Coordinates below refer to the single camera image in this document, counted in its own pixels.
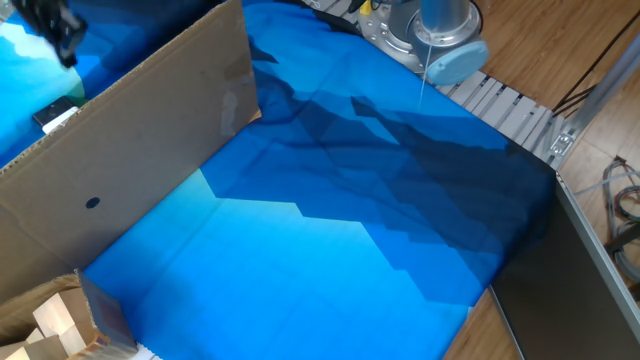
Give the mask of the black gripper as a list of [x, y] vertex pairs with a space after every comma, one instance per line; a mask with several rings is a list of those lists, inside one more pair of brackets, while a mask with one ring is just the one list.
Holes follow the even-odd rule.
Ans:
[[13, 8], [38, 33], [47, 35], [65, 68], [76, 64], [74, 49], [83, 40], [88, 24], [72, 14], [67, 0], [11, 0]]

